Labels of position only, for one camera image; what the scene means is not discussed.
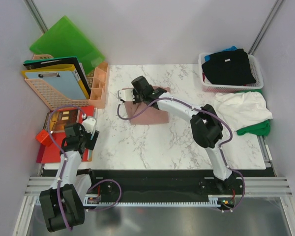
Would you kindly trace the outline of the pink t shirt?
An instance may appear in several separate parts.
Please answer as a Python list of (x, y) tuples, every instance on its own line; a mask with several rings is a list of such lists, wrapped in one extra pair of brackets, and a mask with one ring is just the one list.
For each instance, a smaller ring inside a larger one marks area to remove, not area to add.
[(128, 120), (132, 125), (154, 125), (154, 124), (166, 124), (169, 123), (169, 115), (167, 112), (158, 110), (148, 104), (139, 103), (133, 104), (133, 102), (122, 102), (124, 104), (127, 117), (122, 117), (120, 108), (118, 106), (118, 117), (122, 120)]

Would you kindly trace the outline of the white t shirt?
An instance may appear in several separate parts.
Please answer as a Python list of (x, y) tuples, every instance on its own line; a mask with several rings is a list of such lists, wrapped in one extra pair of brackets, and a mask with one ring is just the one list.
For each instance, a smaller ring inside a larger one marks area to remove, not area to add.
[(213, 107), (232, 131), (273, 119), (272, 112), (266, 107), (266, 100), (257, 91), (217, 93)]

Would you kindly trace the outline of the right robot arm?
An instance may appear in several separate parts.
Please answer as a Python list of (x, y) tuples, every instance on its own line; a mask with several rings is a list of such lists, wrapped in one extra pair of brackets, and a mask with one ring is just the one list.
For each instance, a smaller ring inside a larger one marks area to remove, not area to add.
[(228, 193), (233, 188), (236, 176), (222, 150), (222, 131), (226, 124), (217, 116), (214, 108), (209, 104), (199, 107), (181, 101), (163, 88), (153, 88), (144, 76), (137, 77), (131, 84), (135, 103), (145, 103), (148, 107), (168, 112), (190, 123), (195, 143), (206, 150), (213, 166), (216, 190)]

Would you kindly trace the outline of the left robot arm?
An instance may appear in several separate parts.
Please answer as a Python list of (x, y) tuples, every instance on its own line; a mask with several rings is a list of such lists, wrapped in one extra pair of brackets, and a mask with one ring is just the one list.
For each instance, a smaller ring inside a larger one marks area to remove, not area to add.
[(97, 141), (99, 131), (96, 130), (96, 120), (88, 118), (82, 123), (66, 125), (64, 132), (56, 177), (49, 189), (39, 196), (49, 232), (71, 230), (83, 224), (83, 200), (86, 193), (94, 193), (98, 188), (98, 181), (90, 176), (90, 170), (78, 173), (85, 150), (93, 150)]

